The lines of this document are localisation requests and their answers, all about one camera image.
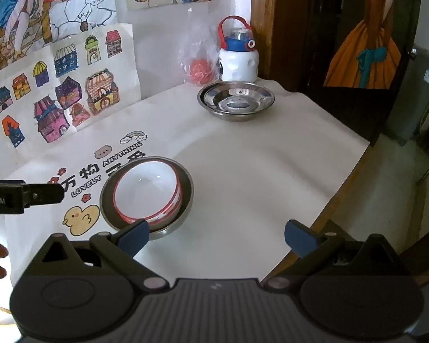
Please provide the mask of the red-rimmed white bowl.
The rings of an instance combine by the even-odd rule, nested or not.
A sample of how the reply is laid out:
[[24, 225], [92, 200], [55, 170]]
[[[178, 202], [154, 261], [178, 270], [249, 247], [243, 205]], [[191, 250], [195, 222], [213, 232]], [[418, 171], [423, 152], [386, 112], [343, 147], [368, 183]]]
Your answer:
[[157, 224], [168, 219], [182, 203], [181, 185], [174, 190], [159, 189], [157, 186], [138, 188], [117, 188], [114, 192], [114, 208], [119, 217], [131, 224], [145, 220]]
[[176, 170], [161, 161], [139, 163], [114, 185], [114, 209], [130, 224], [145, 220], [150, 225], [162, 225], [174, 218], [181, 202], [182, 187]]

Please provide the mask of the steel bowl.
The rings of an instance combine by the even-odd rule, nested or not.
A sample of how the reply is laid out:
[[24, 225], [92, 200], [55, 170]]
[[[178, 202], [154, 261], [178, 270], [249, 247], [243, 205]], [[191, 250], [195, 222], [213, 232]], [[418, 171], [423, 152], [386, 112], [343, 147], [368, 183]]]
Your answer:
[[118, 182], [121, 176], [127, 173], [134, 166], [138, 165], [141, 162], [146, 162], [150, 160], [157, 160], [164, 163], [170, 164], [177, 173], [177, 176], [180, 179], [181, 187], [182, 187], [182, 203], [179, 210], [177, 210], [176, 215], [173, 219], [164, 222], [162, 225], [149, 225], [150, 238], [152, 240], [156, 240], [158, 238], [163, 238], [170, 233], [174, 232], [178, 229], [186, 219], [191, 205], [193, 201], [194, 195], [194, 184], [192, 178], [186, 168], [184, 168], [180, 163], [176, 162], [173, 159], [168, 159], [162, 156], [149, 156], [141, 159], [137, 159], [135, 161], [129, 162], [124, 166], [121, 166], [118, 170], [116, 170], [110, 177], [108, 177], [107, 182], [102, 188], [100, 194], [100, 212], [111, 227], [121, 230], [128, 225], [131, 225], [121, 219], [114, 209], [113, 203], [113, 191], [114, 185]]

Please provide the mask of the small steel plate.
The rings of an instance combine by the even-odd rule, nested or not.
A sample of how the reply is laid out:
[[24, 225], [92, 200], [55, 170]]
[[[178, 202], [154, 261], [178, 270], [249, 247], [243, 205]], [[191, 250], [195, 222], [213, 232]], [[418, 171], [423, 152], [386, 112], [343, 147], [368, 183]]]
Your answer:
[[229, 95], [218, 102], [218, 107], [228, 113], [245, 114], [259, 108], [259, 102], [249, 95]]

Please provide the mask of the white printed tablecloth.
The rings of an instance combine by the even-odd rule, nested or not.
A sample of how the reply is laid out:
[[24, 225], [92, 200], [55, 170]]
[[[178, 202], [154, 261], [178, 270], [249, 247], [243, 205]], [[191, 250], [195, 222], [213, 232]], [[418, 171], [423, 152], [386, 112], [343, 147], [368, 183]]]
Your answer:
[[54, 232], [74, 239], [71, 208], [100, 201], [108, 176], [142, 156], [163, 156], [194, 182], [189, 214], [172, 233], [151, 240], [138, 261], [168, 280], [263, 278], [288, 253], [291, 218], [312, 225], [365, 153], [357, 135], [301, 93], [266, 87], [274, 104], [255, 119], [216, 119], [183, 84], [125, 108], [57, 142], [14, 172], [44, 183], [58, 177], [60, 204], [6, 217], [11, 279], [17, 281]]

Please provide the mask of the colourful houses drawing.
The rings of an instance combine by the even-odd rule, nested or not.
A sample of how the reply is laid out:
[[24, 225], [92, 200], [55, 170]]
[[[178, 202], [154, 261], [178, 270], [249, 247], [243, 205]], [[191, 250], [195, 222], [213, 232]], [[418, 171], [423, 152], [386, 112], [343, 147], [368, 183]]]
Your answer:
[[0, 71], [0, 177], [140, 99], [130, 24], [28, 54]]

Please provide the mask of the grey appliance with sticker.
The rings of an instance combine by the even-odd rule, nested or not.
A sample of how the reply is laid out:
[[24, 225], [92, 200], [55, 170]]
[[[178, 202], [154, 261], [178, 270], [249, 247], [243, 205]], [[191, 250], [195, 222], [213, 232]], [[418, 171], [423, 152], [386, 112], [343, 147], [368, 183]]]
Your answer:
[[400, 146], [412, 139], [429, 105], [429, 51], [415, 46], [384, 134]]

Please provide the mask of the child figure drawing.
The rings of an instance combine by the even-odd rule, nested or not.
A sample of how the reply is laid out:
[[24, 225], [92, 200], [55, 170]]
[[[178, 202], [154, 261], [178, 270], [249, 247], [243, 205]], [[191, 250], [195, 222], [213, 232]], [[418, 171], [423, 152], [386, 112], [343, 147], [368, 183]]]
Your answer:
[[45, 45], [115, 21], [114, 0], [0, 0], [0, 70]]

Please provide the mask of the red ball in bag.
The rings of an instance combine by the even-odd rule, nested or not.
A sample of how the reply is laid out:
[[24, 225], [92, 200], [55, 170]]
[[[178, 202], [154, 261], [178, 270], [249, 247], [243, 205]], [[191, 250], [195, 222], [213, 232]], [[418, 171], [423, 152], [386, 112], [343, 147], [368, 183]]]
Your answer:
[[189, 79], [192, 84], [205, 85], [214, 78], [212, 65], [205, 59], [193, 59], [190, 63]]

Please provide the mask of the orange dress painting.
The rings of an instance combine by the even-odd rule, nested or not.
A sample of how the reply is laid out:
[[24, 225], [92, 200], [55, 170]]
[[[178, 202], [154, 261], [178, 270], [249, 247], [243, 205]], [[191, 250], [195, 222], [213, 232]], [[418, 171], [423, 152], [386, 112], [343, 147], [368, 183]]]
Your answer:
[[394, 0], [365, 0], [364, 18], [329, 64], [326, 87], [388, 89], [401, 60], [391, 38]]

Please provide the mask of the white blue water bottle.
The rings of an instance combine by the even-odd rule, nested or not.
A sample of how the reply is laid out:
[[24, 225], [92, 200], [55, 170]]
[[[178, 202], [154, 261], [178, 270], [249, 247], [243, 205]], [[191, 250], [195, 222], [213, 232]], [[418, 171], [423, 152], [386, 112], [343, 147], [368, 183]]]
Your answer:
[[[242, 23], [224, 33], [223, 24], [229, 19]], [[218, 26], [220, 40], [219, 73], [222, 81], [255, 82], [258, 78], [259, 53], [251, 26], [238, 15], [225, 17]]]

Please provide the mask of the clear plastic bag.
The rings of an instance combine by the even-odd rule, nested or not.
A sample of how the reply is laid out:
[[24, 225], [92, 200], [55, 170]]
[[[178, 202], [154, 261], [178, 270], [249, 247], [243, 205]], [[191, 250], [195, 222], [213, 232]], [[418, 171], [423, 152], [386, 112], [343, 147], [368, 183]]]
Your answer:
[[187, 15], [187, 32], [179, 51], [179, 65], [184, 75], [184, 82], [192, 84], [189, 79], [191, 61], [205, 59], [213, 67], [215, 75], [211, 82], [213, 83], [219, 78], [219, 47], [216, 27], [209, 17], [202, 18], [196, 15], [192, 8], [188, 9]]

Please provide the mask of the brown wooden door frame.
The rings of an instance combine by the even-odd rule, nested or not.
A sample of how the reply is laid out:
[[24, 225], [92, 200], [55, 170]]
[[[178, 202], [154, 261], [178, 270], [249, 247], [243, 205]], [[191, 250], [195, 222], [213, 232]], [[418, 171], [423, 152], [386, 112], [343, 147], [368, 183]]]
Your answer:
[[309, 0], [251, 0], [251, 26], [259, 51], [259, 76], [288, 90], [297, 87]]

